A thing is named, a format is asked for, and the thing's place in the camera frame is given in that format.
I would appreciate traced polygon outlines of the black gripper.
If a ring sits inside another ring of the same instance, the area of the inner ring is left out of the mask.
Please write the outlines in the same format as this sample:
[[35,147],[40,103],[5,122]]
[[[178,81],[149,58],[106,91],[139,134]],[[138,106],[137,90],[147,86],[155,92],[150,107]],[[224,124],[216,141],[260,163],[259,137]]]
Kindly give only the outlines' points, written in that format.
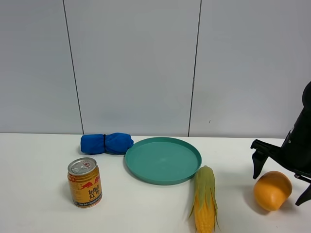
[[[311,111],[303,108],[293,128],[287,134],[282,146],[278,147],[258,139],[250,147],[256,151],[252,155],[253,179],[256,179],[270,157],[283,168],[294,173],[297,179],[311,181]],[[311,200],[311,184],[300,195],[296,206]]]

